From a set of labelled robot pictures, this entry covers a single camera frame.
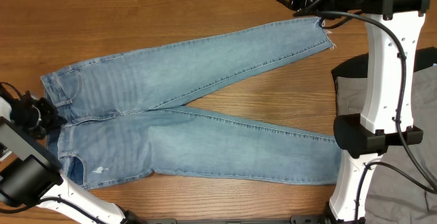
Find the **black folded garment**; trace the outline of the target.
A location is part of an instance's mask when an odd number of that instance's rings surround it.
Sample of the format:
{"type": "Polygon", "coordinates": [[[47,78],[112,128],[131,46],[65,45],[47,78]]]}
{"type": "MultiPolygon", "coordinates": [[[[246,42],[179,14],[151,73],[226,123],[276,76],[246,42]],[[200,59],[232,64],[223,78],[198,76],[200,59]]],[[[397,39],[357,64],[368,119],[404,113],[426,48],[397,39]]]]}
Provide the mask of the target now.
{"type": "MultiPolygon", "coordinates": [[[[437,49],[434,46],[416,50],[414,71],[417,72],[436,65],[436,56],[437,49]]],[[[339,76],[345,78],[366,78],[368,58],[369,55],[366,53],[339,64],[331,70],[333,80],[335,81],[339,76]]]]}

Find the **light blue denim jeans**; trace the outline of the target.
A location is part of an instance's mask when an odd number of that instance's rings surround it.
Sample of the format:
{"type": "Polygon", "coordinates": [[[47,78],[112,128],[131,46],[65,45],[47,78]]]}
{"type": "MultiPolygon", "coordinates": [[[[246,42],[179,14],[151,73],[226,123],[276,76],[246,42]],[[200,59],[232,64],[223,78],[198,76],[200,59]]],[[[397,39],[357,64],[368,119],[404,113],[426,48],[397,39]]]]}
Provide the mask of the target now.
{"type": "Polygon", "coordinates": [[[41,78],[66,120],[48,150],[87,190],[152,173],[334,184],[341,151],[332,136],[190,106],[331,45],[319,18],[296,18],[66,66],[41,78]]]}

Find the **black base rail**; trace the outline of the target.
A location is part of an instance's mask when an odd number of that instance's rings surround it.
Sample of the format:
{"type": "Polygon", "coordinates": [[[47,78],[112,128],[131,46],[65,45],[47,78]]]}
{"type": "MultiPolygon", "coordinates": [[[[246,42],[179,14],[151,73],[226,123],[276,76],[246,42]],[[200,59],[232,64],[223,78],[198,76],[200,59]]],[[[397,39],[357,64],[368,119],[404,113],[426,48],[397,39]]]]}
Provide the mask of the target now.
{"type": "Polygon", "coordinates": [[[139,218],[143,224],[333,224],[327,216],[321,214],[292,215],[288,218],[273,219],[202,219],[178,220],[175,218],[144,219],[139,218]]]}

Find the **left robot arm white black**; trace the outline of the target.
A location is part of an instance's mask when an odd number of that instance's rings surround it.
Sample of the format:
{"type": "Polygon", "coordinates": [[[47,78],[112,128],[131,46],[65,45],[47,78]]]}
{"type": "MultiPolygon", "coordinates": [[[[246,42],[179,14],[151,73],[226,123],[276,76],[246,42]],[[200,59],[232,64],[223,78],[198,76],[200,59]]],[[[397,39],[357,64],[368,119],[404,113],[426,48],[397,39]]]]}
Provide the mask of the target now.
{"type": "Polygon", "coordinates": [[[1,202],[9,206],[6,213],[39,207],[77,223],[140,223],[131,211],[97,198],[68,179],[59,160],[38,143],[65,122],[45,98],[1,96],[1,158],[16,155],[1,170],[1,202]]]}

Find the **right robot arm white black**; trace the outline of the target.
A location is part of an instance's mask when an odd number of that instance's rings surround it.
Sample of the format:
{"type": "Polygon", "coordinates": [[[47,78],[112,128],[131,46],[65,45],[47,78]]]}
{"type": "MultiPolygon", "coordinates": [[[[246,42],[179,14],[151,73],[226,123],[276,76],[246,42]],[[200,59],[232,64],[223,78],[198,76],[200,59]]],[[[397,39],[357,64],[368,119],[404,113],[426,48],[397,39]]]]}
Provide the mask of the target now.
{"type": "Polygon", "coordinates": [[[409,148],[423,138],[414,125],[411,88],[417,40],[430,0],[277,0],[294,16],[318,16],[339,25],[365,22],[369,53],[367,93],[360,113],[339,115],[334,135],[341,148],[335,191],[321,215],[292,223],[364,223],[372,175],[391,146],[409,148]]]}

